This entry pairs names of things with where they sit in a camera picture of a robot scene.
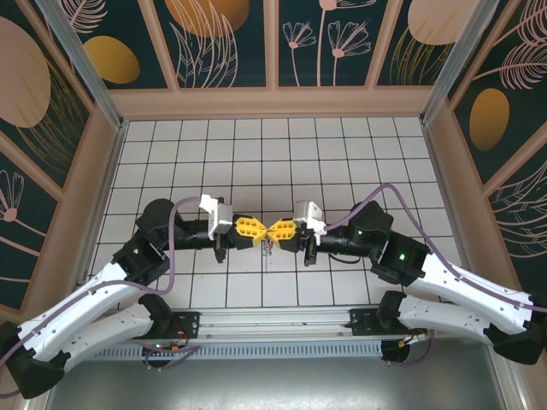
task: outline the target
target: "purple cable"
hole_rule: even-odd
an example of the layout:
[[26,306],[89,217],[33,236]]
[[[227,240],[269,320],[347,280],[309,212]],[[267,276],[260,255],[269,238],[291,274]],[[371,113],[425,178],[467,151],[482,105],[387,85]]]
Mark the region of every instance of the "purple cable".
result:
[[404,212],[407,213],[407,215],[409,216],[410,220],[412,221],[412,223],[414,224],[414,226],[416,227],[416,229],[418,230],[418,232],[423,236],[423,238],[426,240],[426,243],[429,245],[429,247],[432,249],[433,253],[439,258],[439,260],[443,263],[444,267],[446,267],[446,269],[452,273],[455,277],[457,277],[458,279],[460,279],[463,283],[465,284],[468,284],[469,286],[475,288],[476,290],[480,290],[481,292],[483,293],[486,293],[488,296],[492,296],[492,297],[495,297],[496,299],[502,301],[502,302],[506,302],[510,305],[513,305],[515,306],[516,308],[525,308],[525,309],[529,309],[529,310],[532,310],[534,312],[541,312],[541,313],[547,313],[547,307],[539,307],[539,306],[533,306],[533,305],[526,305],[524,303],[520,303],[520,302],[516,302],[514,301],[513,299],[511,299],[510,297],[507,297],[507,296],[503,296],[503,295],[498,295],[496,292],[484,287],[484,286],[481,286],[480,284],[476,284],[473,280],[471,279],[468,279],[466,278],[465,276],[462,276],[460,273],[458,273],[456,271],[456,269],[454,269],[452,267],[452,265],[446,260],[446,258],[444,258],[444,256],[438,251],[437,247],[435,246],[435,243],[433,243],[433,241],[431,240],[431,238],[424,232],[424,230],[421,228],[420,224],[418,223],[418,221],[415,219],[414,215],[412,215],[412,213],[410,212],[410,209],[409,209],[409,206],[407,205],[407,203],[404,201],[403,199],[403,196],[401,195],[401,193],[397,190],[397,188],[395,188],[395,186],[393,186],[392,184],[382,184],[380,185],[378,188],[376,188],[375,190],[373,190],[371,192],[371,194],[369,196],[367,196],[365,198],[365,200],[363,202],[361,202],[353,211],[350,212],[350,214],[344,218],[342,218],[341,220],[339,220],[337,223],[335,224],[332,224],[332,225],[329,225],[329,226],[326,226],[325,227],[325,231],[331,231],[335,228],[338,228],[339,226],[345,224],[346,222],[348,222],[351,218],[353,218],[355,215],[357,215],[359,212],[361,212],[361,210],[363,208],[365,208],[365,206],[370,202],[372,201],[372,199],[382,190],[385,190],[386,188],[389,188],[390,190],[393,191],[393,193],[397,196],[397,199],[399,200],[399,202],[401,203],[401,205],[403,205],[403,208],[404,208]]
[[[182,199],[174,204],[173,208],[171,209],[171,214],[169,214],[168,244],[169,244],[169,271],[170,272],[169,272],[168,287],[165,290],[151,289],[148,286],[144,286],[143,284],[135,284],[134,282],[127,282],[126,280],[110,280],[108,282],[102,282],[101,284],[96,284],[95,286],[92,286],[86,293],[82,293],[76,296],[72,301],[67,302],[63,306],[59,307],[59,309],[56,310],[54,313],[52,313],[50,317],[45,319],[40,325],[32,329],[32,331],[28,333],[28,335],[26,335],[19,342],[17,342],[10,350],[8,350],[8,353],[6,353],[0,359],[0,369],[6,364],[6,361],[8,361],[8,359],[17,351],[17,349],[23,346],[26,342],[28,342],[34,336],[34,334],[44,329],[53,319],[55,319],[61,313],[65,312],[67,309],[72,307],[77,302],[81,301],[90,293],[94,293],[99,289],[102,289],[106,286],[112,286],[114,284],[132,286],[133,288],[137,288],[144,292],[151,293],[152,295],[163,296],[169,293],[174,286],[174,217],[177,214],[177,209],[179,209],[180,206],[189,202],[199,202],[199,201],[201,201],[201,198],[198,196],[192,196],[190,198]],[[9,399],[10,397],[13,397],[18,394],[19,394],[19,390],[12,391],[10,393],[0,393],[0,399]]]

